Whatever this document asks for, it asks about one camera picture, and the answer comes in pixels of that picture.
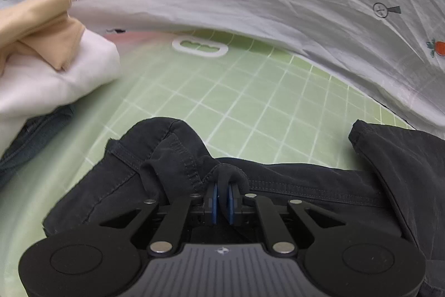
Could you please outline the black trousers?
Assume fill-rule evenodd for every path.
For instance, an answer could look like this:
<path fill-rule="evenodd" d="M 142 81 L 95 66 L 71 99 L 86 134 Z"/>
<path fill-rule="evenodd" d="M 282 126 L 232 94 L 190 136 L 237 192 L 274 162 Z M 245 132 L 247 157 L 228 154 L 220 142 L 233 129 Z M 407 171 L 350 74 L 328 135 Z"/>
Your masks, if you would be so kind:
<path fill-rule="evenodd" d="M 348 136 L 360 170 L 214 158 L 186 122 L 154 117 L 106 144 L 102 159 L 52 208 L 47 236 L 100 222 L 147 199 L 168 204 L 234 182 L 279 205 L 296 198 L 402 237 L 426 257 L 421 296 L 444 294 L 444 141 L 356 121 Z"/>

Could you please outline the blue folded jeans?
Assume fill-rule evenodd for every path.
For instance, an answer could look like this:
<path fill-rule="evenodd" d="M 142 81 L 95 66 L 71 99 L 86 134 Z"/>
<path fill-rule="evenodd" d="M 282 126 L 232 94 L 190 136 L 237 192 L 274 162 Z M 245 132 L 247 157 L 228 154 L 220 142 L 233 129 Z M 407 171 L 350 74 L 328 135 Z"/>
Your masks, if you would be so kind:
<path fill-rule="evenodd" d="M 62 105 L 50 114 L 32 117 L 26 121 L 20 133 L 1 156 L 1 188 L 68 125 L 73 115 L 73 105 Z"/>

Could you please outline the white folded garment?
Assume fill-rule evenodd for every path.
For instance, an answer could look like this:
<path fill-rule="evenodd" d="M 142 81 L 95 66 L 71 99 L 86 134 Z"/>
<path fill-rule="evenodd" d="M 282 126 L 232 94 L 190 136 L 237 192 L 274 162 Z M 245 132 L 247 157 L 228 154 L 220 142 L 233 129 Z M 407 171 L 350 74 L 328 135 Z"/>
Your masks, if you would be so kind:
<path fill-rule="evenodd" d="M 68 105 L 120 74 L 116 46 L 90 30 L 84 32 L 78 54 L 66 71 L 58 72 L 37 57 L 12 56 L 1 76 L 1 152 L 28 119 Z"/>

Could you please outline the beige folded garment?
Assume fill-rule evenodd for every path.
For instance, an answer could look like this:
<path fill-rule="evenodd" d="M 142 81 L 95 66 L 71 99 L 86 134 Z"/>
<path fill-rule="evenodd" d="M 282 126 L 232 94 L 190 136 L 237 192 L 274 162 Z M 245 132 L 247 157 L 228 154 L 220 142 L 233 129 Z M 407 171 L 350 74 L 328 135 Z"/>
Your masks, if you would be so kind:
<path fill-rule="evenodd" d="M 85 26 L 68 14 L 72 0 L 25 0 L 1 10 L 1 70 L 14 54 L 39 57 L 57 71 L 76 57 Z"/>

